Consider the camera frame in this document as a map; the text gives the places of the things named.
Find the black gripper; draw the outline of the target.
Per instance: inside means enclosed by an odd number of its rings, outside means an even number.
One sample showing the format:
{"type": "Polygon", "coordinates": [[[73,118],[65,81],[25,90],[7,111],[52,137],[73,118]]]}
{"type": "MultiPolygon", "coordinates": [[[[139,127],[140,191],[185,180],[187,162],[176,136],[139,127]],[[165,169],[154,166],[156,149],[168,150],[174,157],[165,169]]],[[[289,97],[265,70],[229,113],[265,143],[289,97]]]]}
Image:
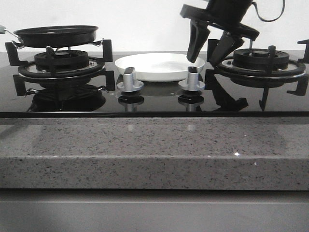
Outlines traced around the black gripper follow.
{"type": "Polygon", "coordinates": [[[219,40],[208,39],[208,62],[212,66],[241,47],[241,37],[255,40],[259,32],[241,23],[251,4],[251,0],[210,0],[205,9],[183,5],[180,15],[190,19],[187,59],[195,63],[210,34],[208,26],[224,30],[219,40]]]}

